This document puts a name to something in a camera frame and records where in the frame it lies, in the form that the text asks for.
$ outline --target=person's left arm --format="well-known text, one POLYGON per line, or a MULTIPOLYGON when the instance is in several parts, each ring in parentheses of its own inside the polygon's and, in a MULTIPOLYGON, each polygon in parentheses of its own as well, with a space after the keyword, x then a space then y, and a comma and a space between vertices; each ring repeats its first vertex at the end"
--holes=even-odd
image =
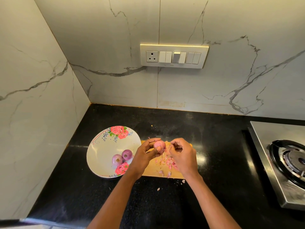
POLYGON ((126 173, 121 177, 100 211, 88 225, 88 229, 119 228, 132 186, 142 176, 150 160, 160 156, 158 154, 158 151, 161 150, 160 146, 147 153, 149 149, 153 148, 153 143, 158 140, 160 138, 148 139, 137 149, 126 173))

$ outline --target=countertop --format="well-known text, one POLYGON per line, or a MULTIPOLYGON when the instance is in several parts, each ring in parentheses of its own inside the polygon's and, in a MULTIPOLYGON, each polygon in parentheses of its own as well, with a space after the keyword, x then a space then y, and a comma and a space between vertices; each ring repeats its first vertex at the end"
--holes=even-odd
MULTIPOLYGON (((305 212, 279 206, 248 132, 250 121, 305 125, 297 120, 92 104, 24 221, 86 227, 119 181, 90 171, 87 147, 103 129, 124 125, 141 140, 182 137, 191 143, 198 152, 200 175, 242 228, 305 228, 305 212)), ((209 228, 187 182, 141 177, 120 228, 190 225, 209 228)))

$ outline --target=black countertop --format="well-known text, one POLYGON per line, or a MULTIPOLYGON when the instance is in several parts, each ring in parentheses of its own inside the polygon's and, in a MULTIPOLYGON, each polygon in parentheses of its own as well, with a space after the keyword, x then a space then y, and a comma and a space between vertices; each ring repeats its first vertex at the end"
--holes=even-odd
MULTIPOLYGON (((198 161, 200 175, 242 228, 305 228, 305 212, 283 209, 277 203, 249 135, 249 121, 305 125, 297 120, 92 104, 26 221, 86 227, 119 181, 90 171, 87 147, 103 129, 124 125, 141 140, 182 137, 193 144, 204 158, 198 161)), ((132 188, 120 228, 190 225, 208 228, 186 182, 141 177, 132 188)))

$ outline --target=cutting board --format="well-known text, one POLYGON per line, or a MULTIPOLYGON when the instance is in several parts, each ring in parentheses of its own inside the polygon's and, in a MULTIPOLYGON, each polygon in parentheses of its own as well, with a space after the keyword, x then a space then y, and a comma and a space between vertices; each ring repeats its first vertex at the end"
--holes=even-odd
POLYGON ((170 155, 170 152, 169 152, 170 142, 166 141, 165 145, 166 145, 166 150, 164 151, 162 156, 152 159, 149 162, 146 169, 144 170, 143 175, 144 176, 151 176, 151 177, 167 178, 169 172, 171 172, 170 176, 168 178, 184 179, 182 173, 180 173, 178 168, 175 166, 174 160, 170 155))

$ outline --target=gas stove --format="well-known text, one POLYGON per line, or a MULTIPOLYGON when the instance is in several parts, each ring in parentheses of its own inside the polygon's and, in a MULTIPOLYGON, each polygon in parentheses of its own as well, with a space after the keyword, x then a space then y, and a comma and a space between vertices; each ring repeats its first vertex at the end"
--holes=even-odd
POLYGON ((251 137, 280 206, 305 210, 305 126, 250 123, 251 137))

